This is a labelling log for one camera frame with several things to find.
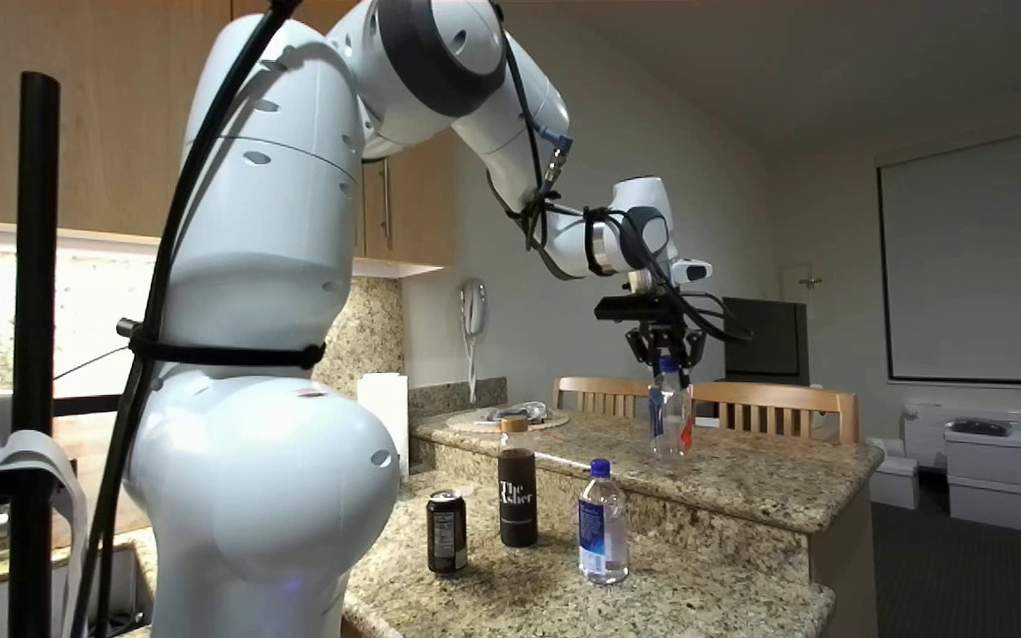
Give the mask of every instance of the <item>granite countertop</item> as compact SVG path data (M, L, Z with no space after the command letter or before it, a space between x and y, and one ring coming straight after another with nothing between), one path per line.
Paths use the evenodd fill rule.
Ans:
M414 437L496 452L492 433L456 430L483 410L434 416ZM649 433L632 419L569 416L564 424L532 433L539 465L587 476L593 456L612 456L623 488L677 500L699 511L750 518L816 535L868 483L881 451L867 444L782 439L730 430L694 430L694 451L675 476L653 469Z
M427 495L469 500L469 572L438 579L427 563ZM399 633L820 633L834 593L681 556L662 535L632 540L632 579L601 587L580 575L574 540L532 550L496 540L490 484L411 476L385 540L353 572L353 617Z

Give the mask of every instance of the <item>black cable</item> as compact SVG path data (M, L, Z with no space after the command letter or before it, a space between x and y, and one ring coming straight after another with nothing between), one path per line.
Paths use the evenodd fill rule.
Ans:
M181 243L181 228L185 228L194 183L206 171L206 159L218 150L218 139L232 119L232 104L233 104L238 87L245 86L245 78L252 74L252 68L259 62L271 38L279 33L279 23L294 13L298 5L301 0L272 0L272 9L262 13L255 33L249 36L243 53L233 55L232 71L223 74L220 92L214 97L214 104L198 123L198 134L185 156L185 165L181 165L181 176L178 176L178 189L174 189L174 197L168 209L168 228L165 228L159 247L157 247L157 268L152 268L152 287L151 287L151 302L146 302L146 321L139 332L146 342L157 342L157 338L159 338L159 316L165 316L165 302L168 302L172 267L174 267L174 254ZM107 612L110 612L116 495L122 495L125 465L127 465L127 452L133 452L133 444L135 444L135 433L139 433L139 420L146 410L152 371L157 371L157 360L135 359L127 384L125 384L107 469L102 469L102 483L100 483L100 495L97 495L97 518L92 518L89 543L86 543L86 567L83 567L83 587L79 587L74 628L71 628L74 638L83 638L86 621L89 621L97 552L100 552L100 593L97 593L100 612L97 617L107 624Z

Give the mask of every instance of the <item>projector screen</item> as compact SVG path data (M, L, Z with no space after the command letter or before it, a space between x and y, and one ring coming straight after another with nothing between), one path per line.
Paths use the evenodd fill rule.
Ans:
M1021 384L1021 134L881 165L895 379Z

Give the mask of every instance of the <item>black can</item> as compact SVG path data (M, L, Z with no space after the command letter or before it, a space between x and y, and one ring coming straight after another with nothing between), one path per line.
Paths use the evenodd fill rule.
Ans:
M456 488L428 491L428 572L458 575L469 567L469 504Z

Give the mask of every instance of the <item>television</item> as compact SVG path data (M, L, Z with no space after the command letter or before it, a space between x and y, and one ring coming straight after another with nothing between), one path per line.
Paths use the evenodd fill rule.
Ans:
M725 296L725 379L808 386L804 306L769 296Z

